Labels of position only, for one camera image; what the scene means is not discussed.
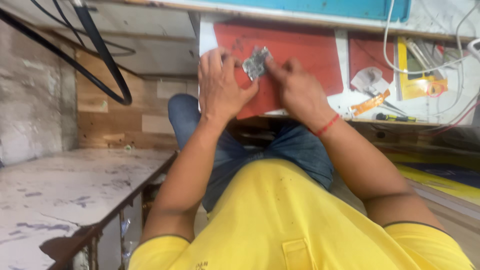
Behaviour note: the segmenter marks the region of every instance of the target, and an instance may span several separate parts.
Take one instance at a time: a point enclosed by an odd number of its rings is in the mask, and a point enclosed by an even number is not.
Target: red heat-resistant mat
[[[217,43],[230,49],[232,54],[242,61],[252,55],[255,46],[259,48],[266,46],[275,62],[280,65],[289,57],[295,56],[303,64],[303,68],[322,83],[328,96],[343,91],[335,33],[332,29],[293,29],[288,26],[261,25],[262,28],[215,24]],[[235,69],[235,78],[242,88],[247,88],[251,84],[242,68]],[[281,108],[278,85],[267,74],[260,78],[258,94],[243,107],[237,119]]]
[[[393,37],[387,40],[386,52],[390,61],[394,60]],[[384,58],[384,36],[361,32],[348,33],[348,58],[350,66],[350,81],[362,69],[377,67],[382,73],[382,78],[389,84],[393,81],[393,69]]]

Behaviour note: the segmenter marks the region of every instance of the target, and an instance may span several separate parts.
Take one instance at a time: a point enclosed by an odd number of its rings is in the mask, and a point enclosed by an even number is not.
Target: blue jeans
[[[168,101],[168,118],[180,150],[193,134],[198,122],[198,100],[178,94]],[[272,143],[261,152],[250,153],[227,131],[223,131],[215,151],[212,174],[202,204],[212,211],[233,176],[247,163],[261,159],[284,159],[302,168],[325,189],[332,183],[333,165],[322,142],[297,121],[288,121]]]

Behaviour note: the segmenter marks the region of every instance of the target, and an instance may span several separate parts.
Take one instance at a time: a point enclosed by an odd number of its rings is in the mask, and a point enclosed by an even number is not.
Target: yellow t-shirt
[[[189,243],[140,245],[129,270],[471,270],[446,233],[423,224],[382,228],[285,160],[259,160],[232,179]]]

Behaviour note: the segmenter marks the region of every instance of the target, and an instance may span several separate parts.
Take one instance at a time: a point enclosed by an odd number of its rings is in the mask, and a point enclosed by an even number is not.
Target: orange tape
[[[353,115],[358,116],[382,104],[385,98],[389,95],[390,95],[390,90],[387,89],[383,94],[379,94],[376,97],[371,98],[364,103],[350,106],[350,111],[356,110],[353,112]]]

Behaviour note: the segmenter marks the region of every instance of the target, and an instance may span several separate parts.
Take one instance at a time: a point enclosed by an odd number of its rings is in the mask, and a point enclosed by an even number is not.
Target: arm
[[[281,83],[281,99],[292,117],[313,131],[336,115],[322,85],[293,58],[283,67],[266,65]],[[369,141],[343,120],[335,122],[320,139],[347,187],[364,204],[368,217],[383,226],[395,221],[417,221],[443,229],[422,199],[396,167]]]
[[[194,239],[193,222],[212,172],[215,148],[221,133],[245,103],[258,91],[235,82],[234,67],[240,61],[224,48],[200,58],[198,78],[202,116],[197,128],[168,171],[145,224],[141,243],[162,235]]]

